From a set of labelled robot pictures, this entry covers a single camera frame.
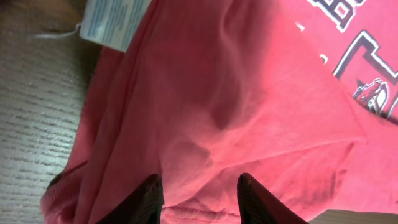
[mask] red fabric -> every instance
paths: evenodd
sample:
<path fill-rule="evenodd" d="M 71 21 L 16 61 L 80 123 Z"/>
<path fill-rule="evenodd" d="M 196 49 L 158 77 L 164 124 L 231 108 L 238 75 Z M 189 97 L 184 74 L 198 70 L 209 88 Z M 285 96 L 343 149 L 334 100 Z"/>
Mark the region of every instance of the red fabric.
<path fill-rule="evenodd" d="M 361 52 L 340 82 L 331 75 L 377 2 L 341 32 L 306 1 L 153 0 L 126 54 L 102 52 L 45 222 L 95 223 L 153 173 L 167 224 L 240 223 L 243 172 L 305 220 L 328 208 L 398 213 L 394 115 L 370 113 L 350 83 L 371 84 L 378 67 Z M 396 27 L 369 24 L 393 47 Z"/>

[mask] cardinal bird logo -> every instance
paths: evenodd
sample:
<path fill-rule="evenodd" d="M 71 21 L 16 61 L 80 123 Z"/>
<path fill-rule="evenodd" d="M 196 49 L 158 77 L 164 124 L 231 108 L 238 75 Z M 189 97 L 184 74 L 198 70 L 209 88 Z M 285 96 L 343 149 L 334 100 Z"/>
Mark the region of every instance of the cardinal bird logo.
<path fill-rule="evenodd" d="M 363 107 L 367 108 L 375 114 L 381 114 L 383 107 L 388 99 L 388 84 L 387 82 L 377 78 L 370 84 L 364 84 L 358 81 L 358 88 L 353 97 Z"/>

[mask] wooden floor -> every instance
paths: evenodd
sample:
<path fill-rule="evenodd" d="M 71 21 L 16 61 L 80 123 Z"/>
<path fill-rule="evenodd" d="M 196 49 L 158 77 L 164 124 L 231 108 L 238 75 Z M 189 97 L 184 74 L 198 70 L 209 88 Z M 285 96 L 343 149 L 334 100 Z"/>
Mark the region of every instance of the wooden floor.
<path fill-rule="evenodd" d="M 67 31 L 84 0 L 0 0 L 0 223 L 42 223 L 39 200 L 62 171 L 100 46 Z M 312 221 L 398 223 L 393 215 L 328 211 Z"/>

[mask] white tag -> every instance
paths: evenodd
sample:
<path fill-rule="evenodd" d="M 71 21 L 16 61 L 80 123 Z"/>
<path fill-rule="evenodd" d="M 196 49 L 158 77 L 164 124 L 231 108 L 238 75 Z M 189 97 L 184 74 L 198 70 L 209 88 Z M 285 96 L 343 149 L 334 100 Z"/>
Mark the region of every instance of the white tag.
<path fill-rule="evenodd" d="M 151 0 L 88 0 L 80 37 L 125 52 Z"/>

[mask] graphic print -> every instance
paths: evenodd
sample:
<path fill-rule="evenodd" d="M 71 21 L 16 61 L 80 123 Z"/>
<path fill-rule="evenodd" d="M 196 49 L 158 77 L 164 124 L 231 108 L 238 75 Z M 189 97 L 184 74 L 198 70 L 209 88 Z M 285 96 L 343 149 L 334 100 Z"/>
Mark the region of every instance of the graphic print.
<path fill-rule="evenodd" d="M 344 79 L 345 83 L 356 80 L 358 86 L 353 97 L 371 112 L 398 124 L 398 111 L 394 114 L 398 102 L 398 72 L 377 54 L 379 48 L 380 45 L 375 38 L 368 31 L 362 30 L 347 48 L 333 74 L 339 80 Z M 367 65 L 358 65 L 358 56 L 363 58 Z M 347 72 L 355 59 L 356 68 Z M 391 99 L 392 92 L 395 92 L 395 96 Z"/>
<path fill-rule="evenodd" d="M 344 32 L 356 15 L 356 8 L 362 6 L 366 0 L 308 0 L 319 7 L 335 24 L 340 32 Z"/>
<path fill-rule="evenodd" d="M 374 114 L 380 115 L 387 103 L 388 84 L 382 81 L 381 78 L 377 78 L 370 84 L 362 84 L 362 86 L 358 87 L 353 97 L 362 106 Z"/>

